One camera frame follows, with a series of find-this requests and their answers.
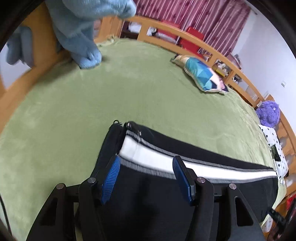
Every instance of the green blanket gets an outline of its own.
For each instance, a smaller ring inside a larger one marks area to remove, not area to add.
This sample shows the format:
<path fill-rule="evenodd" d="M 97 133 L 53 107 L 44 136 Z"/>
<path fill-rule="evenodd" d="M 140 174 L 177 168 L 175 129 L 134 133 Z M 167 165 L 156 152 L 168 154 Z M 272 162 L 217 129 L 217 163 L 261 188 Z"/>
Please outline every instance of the green blanket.
<path fill-rule="evenodd" d="M 57 183 L 89 177 L 115 119 L 274 167 L 255 111 L 236 92 L 201 92 L 173 53 L 150 44 L 124 39 L 100 50 L 94 69 L 67 62 L 43 76 L 1 134 L 0 193 L 19 241 Z M 280 187 L 278 201 L 284 194 Z"/>

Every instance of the purple fluffy pillow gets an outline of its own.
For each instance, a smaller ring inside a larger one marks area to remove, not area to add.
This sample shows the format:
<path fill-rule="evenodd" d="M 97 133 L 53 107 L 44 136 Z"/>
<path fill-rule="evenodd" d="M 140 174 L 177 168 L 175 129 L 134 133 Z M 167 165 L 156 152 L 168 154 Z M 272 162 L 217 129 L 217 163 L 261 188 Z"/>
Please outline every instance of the purple fluffy pillow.
<path fill-rule="evenodd" d="M 261 104 L 256 113 L 261 125 L 273 128 L 278 124 L 281 112 L 276 102 L 268 100 Z"/>

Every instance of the striped curtain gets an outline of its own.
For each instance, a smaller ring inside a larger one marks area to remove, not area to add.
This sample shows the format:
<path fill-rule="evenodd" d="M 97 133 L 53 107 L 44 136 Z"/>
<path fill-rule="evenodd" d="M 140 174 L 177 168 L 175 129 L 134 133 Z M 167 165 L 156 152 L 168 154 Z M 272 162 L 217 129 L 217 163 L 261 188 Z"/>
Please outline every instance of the striped curtain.
<path fill-rule="evenodd" d="M 250 7 L 243 0 L 138 0 L 137 15 L 194 27 L 223 55 L 232 52 Z"/>

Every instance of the white polka dot pillow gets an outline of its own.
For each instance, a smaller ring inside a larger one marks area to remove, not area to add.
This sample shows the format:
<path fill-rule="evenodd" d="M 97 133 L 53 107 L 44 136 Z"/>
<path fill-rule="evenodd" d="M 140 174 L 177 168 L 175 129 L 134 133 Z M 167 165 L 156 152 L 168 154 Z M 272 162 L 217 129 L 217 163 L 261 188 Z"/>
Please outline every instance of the white polka dot pillow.
<path fill-rule="evenodd" d="M 288 164 L 285 159 L 276 131 L 273 128 L 270 128 L 267 126 L 259 125 L 259 127 L 265 136 L 265 139 L 269 145 L 272 157 L 275 161 L 275 165 L 277 168 L 276 173 L 278 175 L 278 179 L 283 180 L 284 176 L 288 172 Z"/>

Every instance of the red chair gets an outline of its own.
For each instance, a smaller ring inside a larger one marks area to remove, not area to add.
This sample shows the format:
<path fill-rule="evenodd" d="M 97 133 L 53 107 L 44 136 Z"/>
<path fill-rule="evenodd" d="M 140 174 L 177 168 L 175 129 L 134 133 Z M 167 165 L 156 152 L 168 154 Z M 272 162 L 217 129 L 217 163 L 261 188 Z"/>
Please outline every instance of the red chair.
<path fill-rule="evenodd" d="M 166 24 L 171 25 L 171 26 L 174 26 L 174 27 L 176 27 L 176 28 L 180 28 L 180 24 L 171 23 L 171 22 L 166 21 L 166 20 L 162 20 L 161 22 L 166 23 Z M 158 29 L 157 32 L 158 32 L 158 33 L 161 33 L 161 34 L 165 34 L 166 36 L 169 36 L 169 37 L 171 37 L 171 38 L 173 38 L 173 39 L 176 39 L 176 37 L 177 37 L 176 35 L 174 35 L 174 34 L 172 34 L 172 33 L 169 33 L 169 32 L 167 32 L 167 31 L 164 31 L 164 30 L 162 30 L 162 29 Z"/>
<path fill-rule="evenodd" d="M 192 34 L 193 36 L 203 40 L 204 38 L 204 34 L 200 33 L 199 31 L 195 30 L 193 27 L 188 27 L 186 30 L 187 33 Z M 180 40 L 180 45 L 182 46 L 182 48 L 194 53 L 195 55 L 203 58 L 203 56 L 201 54 L 199 54 L 197 51 L 200 49 L 199 46 L 195 45 L 194 43 L 189 42 L 188 40 L 185 39 L 181 39 Z"/>

